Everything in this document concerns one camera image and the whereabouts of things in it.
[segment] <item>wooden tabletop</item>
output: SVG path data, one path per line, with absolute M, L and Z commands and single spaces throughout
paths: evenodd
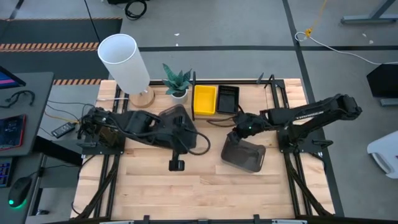
M 300 79 L 285 79 L 285 85 L 290 107 L 307 104 Z M 258 114 L 260 110 L 274 107 L 270 87 L 264 91 L 264 85 L 235 86 L 240 87 L 239 104 L 245 112 Z M 115 81 L 102 81 L 98 98 L 114 98 L 115 89 Z M 165 94 L 165 86 L 153 86 L 153 89 L 155 101 L 145 110 L 159 114 L 174 105 L 171 96 Z M 188 95 L 184 106 L 190 114 L 191 94 Z M 111 110 L 113 101 L 99 101 L 96 105 Z M 132 104 L 129 109 L 136 110 Z M 203 156 L 181 155 L 180 159 L 185 161 L 183 172 L 169 171 L 171 150 L 130 139 L 126 141 L 125 153 L 119 163 L 112 220 L 142 220 L 144 215 L 150 215 L 151 220 L 251 219 L 254 214 L 260 214 L 261 218 L 294 217 L 284 158 L 278 150 L 275 131 L 245 140 L 267 148 L 261 171 L 248 173 L 221 160 L 226 135 L 232 128 L 212 126 L 204 119 L 194 123 L 199 132 L 209 137 L 211 149 Z M 198 137 L 197 150 L 206 146 L 206 141 Z M 308 154 L 301 156 L 308 188 L 333 213 L 322 162 Z M 102 161 L 103 156 L 96 156 L 81 171 L 75 196 L 78 212 L 98 189 Z M 301 211 L 304 211 L 301 191 L 296 188 Z M 108 193 L 104 195 L 102 215 Z

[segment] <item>computer screen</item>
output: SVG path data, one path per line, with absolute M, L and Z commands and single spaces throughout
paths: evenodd
M 25 86 L 25 82 L 0 66 L 0 89 Z

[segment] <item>green plant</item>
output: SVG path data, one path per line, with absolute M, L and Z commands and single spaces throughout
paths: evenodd
M 169 66 L 163 64 L 163 69 L 167 74 L 168 80 L 162 80 L 164 85 L 166 85 L 169 89 L 166 91 L 166 94 L 171 95 L 173 93 L 183 93 L 188 89 L 189 79 L 191 79 L 191 70 L 187 71 L 185 74 L 181 72 L 176 75 L 171 71 Z

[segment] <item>desk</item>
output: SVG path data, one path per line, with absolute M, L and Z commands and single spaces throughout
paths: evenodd
M 45 105 L 50 94 L 54 74 L 45 73 L 22 73 L 15 74 L 26 82 L 26 86 L 0 90 L 0 104 L 5 104 L 5 99 L 13 93 L 21 90 L 31 90 L 35 93 L 35 101 L 32 106 L 30 95 L 21 95 L 19 101 L 11 108 L 0 108 L 0 119 L 26 114 L 23 143 L 21 147 L 8 149 L 0 152 L 0 157 L 18 156 L 16 168 L 12 175 L 11 185 L 19 178 L 38 171 L 44 166 L 44 155 L 53 156 L 76 166 L 81 165 L 79 154 L 58 146 L 46 139 L 37 136 L 37 131 L 43 117 Z M 36 213 L 40 198 L 40 178 L 37 174 L 32 175 L 32 185 L 27 196 L 27 202 L 23 207 L 15 209 L 8 204 L 10 187 L 0 188 L 0 222 L 1 223 L 25 223 L 28 215 Z
M 285 79 L 285 85 L 290 107 L 307 104 L 300 79 Z M 260 110 L 274 107 L 270 87 L 264 91 L 264 85 L 235 86 L 240 87 L 239 104 L 245 112 L 258 114 Z M 147 111 L 158 114 L 174 105 L 171 96 L 165 95 L 166 87 L 152 87 L 156 97 Z M 115 81 L 102 81 L 98 98 L 114 98 L 115 89 Z M 192 94 L 188 95 L 184 106 L 190 114 Z M 111 110 L 112 105 L 112 101 L 97 103 L 107 110 Z M 136 110 L 132 104 L 129 109 Z M 221 160 L 221 150 L 231 128 L 212 126 L 200 119 L 210 117 L 195 118 L 198 131 L 209 137 L 211 149 L 203 156 L 180 156 L 185 161 L 183 172 L 169 172 L 171 150 L 126 141 L 119 163 L 111 219 L 142 220 L 144 215 L 150 215 L 151 220 L 252 219 L 254 214 L 260 214 L 261 218 L 294 218 L 284 157 L 278 149 L 276 132 L 267 131 L 246 139 L 267 148 L 262 170 L 250 174 Z M 206 146 L 206 141 L 198 137 L 197 148 L 203 150 Z M 102 161 L 103 156 L 96 156 L 80 174 L 75 196 L 78 211 L 84 209 L 98 189 Z M 308 188 L 333 213 L 322 162 L 302 154 L 302 163 Z M 300 190 L 296 189 L 301 211 L 304 211 Z M 108 193 L 104 195 L 101 216 Z

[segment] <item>white cable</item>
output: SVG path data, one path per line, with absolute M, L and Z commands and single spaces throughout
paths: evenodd
M 108 101 L 108 100 L 128 100 L 129 98 L 120 97 L 120 98 L 100 98 L 96 99 L 96 101 Z
M 304 32 L 297 32 L 297 33 L 294 35 L 294 38 L 295 38 L 297 41 L 303 42 L 304 40 L 307 39 L 307 37 L 305 37 L 304 39 L 300 40 L 299 37 L 298 37 L 299 34 L 305 35 Z M 334 48 L 332 48 L 332 47 L 327 46 L 326 44 L 323 44 L 323 43 L 321 43 L 321 42 L 315 40 L 315 39 L 312 38 L 312 37 L 309 37 L 309 38 L 310 38 L 311 40 L 313 40 L 315 43 L 317 43 L 317 44 L 319 44 L 319 45 L 322 45 L 322 46 L 324 46 L 324 47 L 327 47 L 327 48 L 329 48 L 329 49 L 332 50 L 332 51 L 335 51 L 335 52 L 341 53 L 341 54 L 347 54 L 347 55 L 355 56 L 355 57 L 360 58 L 360 59 L 364 60 L 365 62 L 371 63 L 371 64 L 373 64 L 373 65 L 395 64 L 395 63 L 398 63 L 398 62 L 386 62 L 386 63 L 376 63 L 376 62 L 372 62 L 372 61 L 370 61 L 370 60 L 368 60 L 368 59 L 366 59 L 366 58 L 363 58 L 363 57 L 361 57 L 361 56 L 359 56 L 359 55 L 356 55 L 356 54 L 353 54 L 353 53 L 349 53 L 349 52 L 342 52 L 342 51 L 336 50 L 336 49 L 334 49 Z

